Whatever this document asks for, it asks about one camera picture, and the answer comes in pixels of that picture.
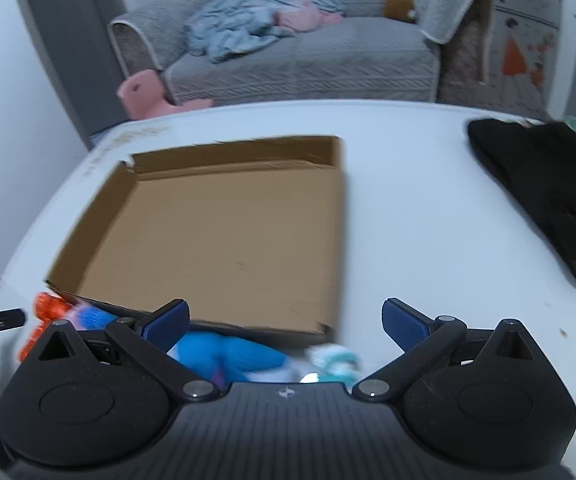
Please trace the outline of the orange plastic bundle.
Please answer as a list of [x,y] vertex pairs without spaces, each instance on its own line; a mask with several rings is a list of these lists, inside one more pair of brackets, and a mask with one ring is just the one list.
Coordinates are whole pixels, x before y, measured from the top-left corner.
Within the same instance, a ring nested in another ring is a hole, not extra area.
[[50,323],[61,320],[73,308],[73,304],[64,298],[40,292],[34,299],[34,313],[40,321],[18,354],[18,360],[23,362],[36,344],[36,341],[45,332]]

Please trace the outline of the blue sock bundle dark band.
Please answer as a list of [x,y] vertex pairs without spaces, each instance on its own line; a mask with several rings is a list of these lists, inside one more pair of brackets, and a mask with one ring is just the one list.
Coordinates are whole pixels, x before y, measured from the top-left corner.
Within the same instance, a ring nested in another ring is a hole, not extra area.
[[221,389],[233,382],[294,382],[297,378],[291,359],[284,353],[217,333],[187,333],[167,354]]

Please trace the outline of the white green sock bundle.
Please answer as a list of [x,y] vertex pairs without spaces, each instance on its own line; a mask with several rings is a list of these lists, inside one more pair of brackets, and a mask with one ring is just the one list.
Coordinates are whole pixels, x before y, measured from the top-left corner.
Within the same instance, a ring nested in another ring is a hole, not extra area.
[[347,389],[353,387],[361,371],[359,356],[341,344],[317,344],[305,350],[306,361],[314,367],[305,376],[313,382],[341,382]]

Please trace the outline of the brown cardboard box tray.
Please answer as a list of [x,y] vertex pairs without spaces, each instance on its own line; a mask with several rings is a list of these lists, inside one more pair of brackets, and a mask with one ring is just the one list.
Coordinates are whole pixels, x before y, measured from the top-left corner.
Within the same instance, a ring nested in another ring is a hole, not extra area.
[[118,162],[46,275],[64,297],[150,313],[187,301],[199,327],[310,344],[338,321],[342,143],[283,136]]

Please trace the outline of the black knit hat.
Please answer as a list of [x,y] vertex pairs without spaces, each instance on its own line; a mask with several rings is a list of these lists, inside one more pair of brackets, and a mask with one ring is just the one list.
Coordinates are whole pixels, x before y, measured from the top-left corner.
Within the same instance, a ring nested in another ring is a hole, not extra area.
[[524,209],[576,281],[576,133],[563,122],[466,126],[481,165]]

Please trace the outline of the pink plastic stool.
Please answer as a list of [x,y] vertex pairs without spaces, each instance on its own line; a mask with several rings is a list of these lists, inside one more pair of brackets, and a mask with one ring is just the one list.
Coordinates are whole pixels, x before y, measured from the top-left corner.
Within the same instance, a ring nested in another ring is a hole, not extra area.
[[190,100],[181,105],[171,104],[166,99],[163,84],[154,70],[141,70],[123,80],[117,96],[131,120],[205,110],[213,106],[212,99]]

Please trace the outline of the grey sofa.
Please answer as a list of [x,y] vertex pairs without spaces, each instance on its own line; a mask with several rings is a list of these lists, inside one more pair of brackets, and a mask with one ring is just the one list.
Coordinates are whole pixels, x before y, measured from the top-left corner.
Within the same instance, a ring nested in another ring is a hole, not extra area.
[[341,22],[213,63],[186,49],[186,21],[209,0],[163,0],[113,18],[125,76],[154,70],[169,99],[241,103],[368,99],[464,101],[486,81],[494,0],[413,0],[416,21],[383,16],[385,0],[340,0]]

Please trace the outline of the light blue blanket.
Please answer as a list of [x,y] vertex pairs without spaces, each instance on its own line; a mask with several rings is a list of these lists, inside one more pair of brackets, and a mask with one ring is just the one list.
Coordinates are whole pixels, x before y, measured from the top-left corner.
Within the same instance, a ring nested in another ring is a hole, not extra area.
[[[278,40],[301,34],[275,24],[275,12],[300,0],[209,0],[186,21],[187,51],[213,63],[260,51]],[[311,0],[321,10],[345,15],[340,0]]]

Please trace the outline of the brown plush toy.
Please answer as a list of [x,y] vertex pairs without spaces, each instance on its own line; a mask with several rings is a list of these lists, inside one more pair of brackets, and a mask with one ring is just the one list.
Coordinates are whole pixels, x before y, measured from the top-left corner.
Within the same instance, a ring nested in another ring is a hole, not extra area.
[[416,8],[413,0],[385,0],[383,16],[389,20],[404,23],[416,21]]

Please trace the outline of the grey door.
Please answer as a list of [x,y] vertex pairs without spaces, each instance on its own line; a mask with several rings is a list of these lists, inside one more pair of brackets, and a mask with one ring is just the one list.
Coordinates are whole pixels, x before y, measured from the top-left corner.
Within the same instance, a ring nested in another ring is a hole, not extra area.
[[18,0],[49,81],[87,148],[128,120],[108,24],[123,0]]

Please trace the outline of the pink clothing on sofa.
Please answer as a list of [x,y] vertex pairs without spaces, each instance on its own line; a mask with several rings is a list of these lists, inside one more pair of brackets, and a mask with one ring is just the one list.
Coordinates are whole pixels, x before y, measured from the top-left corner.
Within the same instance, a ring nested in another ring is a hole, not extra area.
[[300,0],[296,6],[275,12],[275,24],[289,32],[312,32],[320,27],[337,24],[343,18],[342,13],[323,11],[311,0]]

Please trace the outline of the decorated grey refrigerator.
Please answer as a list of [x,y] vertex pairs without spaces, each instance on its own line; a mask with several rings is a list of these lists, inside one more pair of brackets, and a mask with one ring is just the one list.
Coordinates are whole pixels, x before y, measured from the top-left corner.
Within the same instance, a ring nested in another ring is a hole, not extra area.
[[488,83],[475,105],[542,119],[557,57],[562,0],[494,0]]

